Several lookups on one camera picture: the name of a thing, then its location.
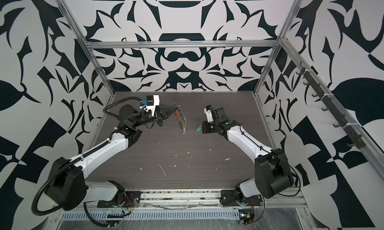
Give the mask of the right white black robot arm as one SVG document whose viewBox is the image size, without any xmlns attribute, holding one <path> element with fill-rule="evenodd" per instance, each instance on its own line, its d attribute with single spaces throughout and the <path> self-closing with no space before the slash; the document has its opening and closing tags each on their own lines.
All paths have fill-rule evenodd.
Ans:
<svg viewBox="0 0 384 230">
<path fill-rule="evenodd" d="M 254 178 L 235 186 L 236 200 L 262 196 L 269 199 L 294 184 L 287 156 L 282 149 L 272 149 L 249 134 L 235 120 L 230 120 L 223 107 L 212 105 L 204 108 L 206 121 L 202 123 L 204 134 L 217 133 L 239 147 L 254 162 Z"/>
</svg>

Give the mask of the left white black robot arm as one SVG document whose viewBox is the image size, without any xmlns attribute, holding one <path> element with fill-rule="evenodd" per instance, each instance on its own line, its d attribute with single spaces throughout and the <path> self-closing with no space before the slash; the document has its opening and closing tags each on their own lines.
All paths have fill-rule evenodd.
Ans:
<svg viewBox="0 0 384 230">
<path fill-rule="evenodd" d="M 122 185 L 115 181 L 88 182 L 87 177 L 114 155 L 132 147 L 142 134 L 138 127 L 154 123 L 161 126 L 178 110 L 177 105 L 163 104 L 142 106 L 140 110 L 132 105 L 121 107 L 117 115 L 112 115 L 119 124 L 109 138 L 82 154 L 70 159 L 61 157 L 53 163 L 48 180 L 34 198 L 34 210 L 42 193 L 65 211 L 95 201 L 110 206 L 121 204 L 126 196 Z"/>
</svg>

